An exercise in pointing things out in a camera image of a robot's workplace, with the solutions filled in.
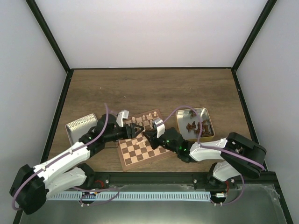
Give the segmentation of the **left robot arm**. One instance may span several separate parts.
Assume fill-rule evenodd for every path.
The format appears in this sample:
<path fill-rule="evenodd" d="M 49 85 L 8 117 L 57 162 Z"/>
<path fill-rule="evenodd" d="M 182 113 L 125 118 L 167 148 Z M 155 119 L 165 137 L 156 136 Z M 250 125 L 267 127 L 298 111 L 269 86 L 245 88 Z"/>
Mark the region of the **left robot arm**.
<path fill-rule="evenodd" d="M 144 130 L 134 123 L 119 125 L 121 121 L 120 116 L 104 114 L 61 154 L 34 167 L 22 166 L 9 191 L 12 208 L 32 214 L 57 193 L 74 187 L 83 191 L 93 189 L 95 172 L 85 161 L 103 150 L 106 143 L 133 139 Z"/>

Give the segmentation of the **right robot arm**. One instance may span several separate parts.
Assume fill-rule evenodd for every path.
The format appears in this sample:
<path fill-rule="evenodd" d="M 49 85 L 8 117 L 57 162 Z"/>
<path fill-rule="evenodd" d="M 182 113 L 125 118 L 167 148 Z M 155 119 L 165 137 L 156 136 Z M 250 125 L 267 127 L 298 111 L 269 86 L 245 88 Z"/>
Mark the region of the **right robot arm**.
<path fill-rule="evenodd" d="M 219 160 L 211 166 L 206 176 L 208 184 L 213 188 L 239 175 L 259 178 L 265 170 L 263 161 L 266 149 L 235 132 L 217 141 L 200 143 L 185 140 L 175 128 L 163 132 L 153 129 L 143 132 L 143 136 L 152 149 L 163 147 L 185 163 Z"/>

